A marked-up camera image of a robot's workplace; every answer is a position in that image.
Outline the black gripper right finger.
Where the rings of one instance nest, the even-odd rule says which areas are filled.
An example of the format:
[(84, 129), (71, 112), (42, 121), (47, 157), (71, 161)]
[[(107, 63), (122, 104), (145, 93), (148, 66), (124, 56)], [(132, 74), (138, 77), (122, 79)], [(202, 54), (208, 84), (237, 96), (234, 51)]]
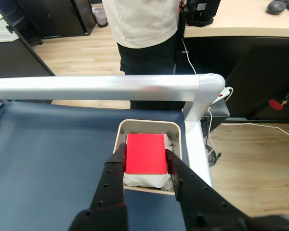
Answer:
[(248, 216), (231, 205), (172, 151), (167, 171), (188, 231), (247, 231)]

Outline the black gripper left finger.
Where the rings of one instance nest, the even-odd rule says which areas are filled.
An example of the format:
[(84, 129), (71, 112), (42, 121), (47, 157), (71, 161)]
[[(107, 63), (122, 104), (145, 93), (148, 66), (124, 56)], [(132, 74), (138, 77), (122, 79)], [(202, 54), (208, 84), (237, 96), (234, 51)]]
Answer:
[(80, 211), (70, 231), (127, 231), (128, 211), (124, 201), (124, 172), (127, 145), (119, 148), (105, 162), (104, 169), (88, 209)]

